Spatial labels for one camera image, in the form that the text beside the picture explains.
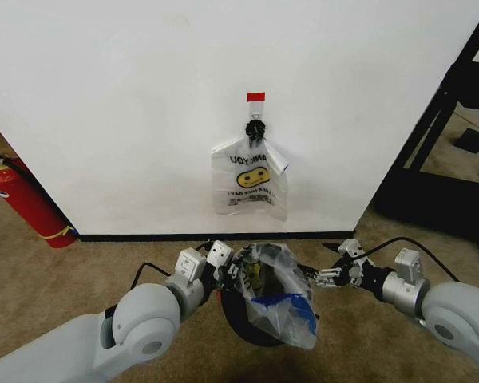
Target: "plastic bag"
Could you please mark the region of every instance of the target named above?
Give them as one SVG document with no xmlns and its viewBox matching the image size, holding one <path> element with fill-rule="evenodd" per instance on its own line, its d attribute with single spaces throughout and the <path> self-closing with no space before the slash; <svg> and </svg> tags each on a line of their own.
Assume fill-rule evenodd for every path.
<svg viewBox="0 0 479 383">
<path fill-rule="evenodd" d="M 248 137 L 212 152 L 213 207 L 219 214 L 266 212 L 287 218 L 287 162 L 265 140 Z"/>
<path fill-rule="evenodd" d="M 303 349 L 316 342 L 311 284 L 286 245 L 253 243 L 235 255 L 236 289 L 243 294 L 248 321 L 274 338 Z"/>
</svg>

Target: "wire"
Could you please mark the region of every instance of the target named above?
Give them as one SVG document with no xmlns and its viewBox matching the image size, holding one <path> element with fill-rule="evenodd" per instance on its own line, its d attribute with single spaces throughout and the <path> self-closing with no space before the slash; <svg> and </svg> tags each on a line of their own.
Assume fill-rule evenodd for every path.
<svg viewBox="0 0 479 383">
<path fill-rule="evenodd" d="M 163 274 L 165 277 L 170 277 L 170 274 L 163 270 L 161 267 L 158 267 L 156 265 L 153 265 L 152 263 L 150 262 L 144 262 L 141 264 L 141 266 L 138 268 L 137 270 L 137 274 L 135 275 L 135 278 L 133 280 L 133 283 L 131 284 L 131 287 L 129 287 L 130 290 L 133 290 L 135 288 L 135 286 L 137 285 L 138 283 L 138 280 L 140 279 L 141 277 L 141 274 L 142 274 L 142 270 L 144 269 L 144 267 L 151 267 L 153 268 L 154 270 L 158 271 L 159 273 Z"/>
<path fill-rule="evenodd" d="M 204 243 L 201 243 L 199 246 L 195 248 L 195 250 L 199 251 L 200 249 L 204 248 L 206 251 L 210 251 L 212 246 L 213 246 L 213 241 L 206 241 Z"/>
<path fill-rule="evenodd" d="M 362 255 L 359 255 L 359 256 L 356 256 L 356 257 L 353 257 L 352 260 L 355 260 L 355 259 L 360 259 L 360 258 L 365 258 L 373 253 L 375 253 L 376 251 L 379 251 L 381 250 L 383 247 L 386 247 L 386 246 L 389 246 L 391 243 L 394 243 L 394 242 L 397 242 L 397 241 L 407 241 L 407 242 L 410 242 L 412 244 L 414 244 L 415 246 L 419 247 L 422 251 L 424 251 L 439 267 L 442 268 L 442 270 L 447 273 L 447 275 L 449 277 L 451 277 L 451 279 L 455 282 L 460 282 L 460 280 L 457 278 L 456 275 L 453 274 L 453 272 L 451 270 L 449 270 L 447 268 L 446 265 L 444 265 L 441 260 L 435 255 L 433 254 L 430 250 L 428 250 L 424 245 L 422 245 L 421 243 L 417 242 L 415 239 L 411 239 L 411 238 L 407 238 L 407 237 L 396 237 L 396 238 L 392 238 L 392 239 L 389 239 L 388 241 L 382 243 L 381 245 L 377 245 L 375 248 L 369 250 L 369 251 L 366 251 L 364 254 Z"/>
</svg>

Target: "fire extinguisher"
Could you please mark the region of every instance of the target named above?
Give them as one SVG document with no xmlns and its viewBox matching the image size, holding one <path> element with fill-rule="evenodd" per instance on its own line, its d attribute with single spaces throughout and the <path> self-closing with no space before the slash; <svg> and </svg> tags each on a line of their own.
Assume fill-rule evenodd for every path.
<svg viewBox="0 0 479 383">
<path fill-rule="evenodd" d="M 70 245 L 77 238 L 74 229 L 32 179 L 35 180 L 19 158 L 0 158 L 0 196 L 51 247 Z"/>
</svg>

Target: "smiley face print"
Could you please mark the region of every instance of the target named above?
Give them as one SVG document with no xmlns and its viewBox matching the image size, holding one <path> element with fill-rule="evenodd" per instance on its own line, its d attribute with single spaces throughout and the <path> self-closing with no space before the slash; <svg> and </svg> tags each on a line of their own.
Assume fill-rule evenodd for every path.
<svg viewBox="0 0 479 383">
<path fill-rule="evenodd" d="M 266 168 L 258 167 L 249 172 L 241 173 L 236 181 L 242 188 L 253 188 L 270 180 L 270 173 Z"/>
</svg>

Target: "floor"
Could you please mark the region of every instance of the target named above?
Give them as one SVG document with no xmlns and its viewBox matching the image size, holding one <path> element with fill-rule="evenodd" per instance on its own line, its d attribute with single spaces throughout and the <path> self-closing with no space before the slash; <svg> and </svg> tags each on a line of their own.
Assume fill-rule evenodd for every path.
<svg viewBox="0 0 479 383">
<path fill-rule="evenodd" d="M 458 109 L 458 113 L 469 112 Z M 456 172 L 457 176 L 479 180 L 479 155 L 462 152 L 449 143 L 465 124 L 457 116 L 451 120 L 425 165 L 426 171 Z M 463 282 L 479 287 L 479 251 L 475 243 L 386 219 L 371 209 L 358 224 L 357 238 L 366 249 L 399 235 L 424 243 Z M 239 248 L 245 243 L 230 244 Z M 327 268 L 336 260 L 336 254 L 318 240 L 286 243 L 302 263 L 313 267 Z M 75 316 L 99 313 L 117 302 L 142 262 L 171 270 L 179 251 L 195 245 L 74 243 L 53 250 L 0 199 L 0 357 Z M 372 258 L 379 266 L 392 266 L 403 246 L 408 245 L 395 243 Z M 433 285 L 448 281 L 447 275 L 427 258 L 423 264 Z M 162 280 L 150 271 L 141 279 Z M 264 349 L 239 339 L 212 297 L 181 326 L 172 348 L 163 357 L 130 369 L 114 382 L 479 383 L 479 366 L 475 362 L 445 347 L 366 291 L 349 286 L 340 290 L 315 289 L 313 306 L 321 318 L 312 351 L 289 346 Z"/>
</svg>

